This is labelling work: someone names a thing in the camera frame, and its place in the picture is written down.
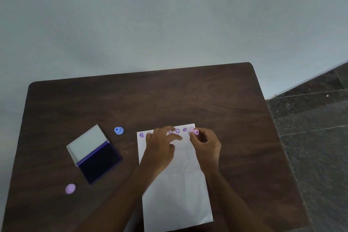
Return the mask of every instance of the wood grain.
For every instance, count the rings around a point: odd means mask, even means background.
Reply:
[[[3,231],[73,231],[138,165],[137,131],[189,123],[215,131],[222,174],[275,231],[307,226],[254,69],[237,63],[32,83]],[[66,145],[95,124],[123,162],[90,186]],[[215,221],[183,231],[227,231],[209,192]]]

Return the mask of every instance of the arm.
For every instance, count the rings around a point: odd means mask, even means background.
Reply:
[[[166,135],[173,127],[155,129],[146,135],[146,150],[140,165],[134,169],[128,179],[116,190],[75,232],[121,232],[147,187],[172,161],[175,146],[170,144],[177,134]]]
[[[229,231],[273,232],[244,200],[232,189],[219,170],[221,143],[210,129],[196,128],[200,134],[190,133],[197,159],[225,218]]]

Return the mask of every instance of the forearm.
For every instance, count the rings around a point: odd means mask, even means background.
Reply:
[[[75,232],[118,232],[124,227],[153,177],[138,166],[115,191]]]
[[[206,174],[228,229],[233,232],[272,232],[244,200],[231,188],[219,171]]]

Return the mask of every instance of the left hand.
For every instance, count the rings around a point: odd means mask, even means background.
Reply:
[[[155,179],[172,161],[175,146],[170,144],[173,140],[182,140],[178,134],[169,134],[168,131],[175,131],[175,127],[167,126],[156,128],[154,132],[146,135],[146,149],[140,162],[140,167],[151,173]]]

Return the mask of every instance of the hand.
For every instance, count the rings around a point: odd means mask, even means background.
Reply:
[[[221,143],[211,129],[195,128],[199,135],[190,132],[190,141],[196,150],[200,169],[205,176],[219,172],[219,155]]]
[[[155,179],[172,161],[175,146],[170,144],[173,140],[182,140],[178,134],[169,134],[168,131],[175,131],[175,127],[167,126],[156,128],[154,132],[146,135],[146,149],[140,162],[140,167],[150,172]]]

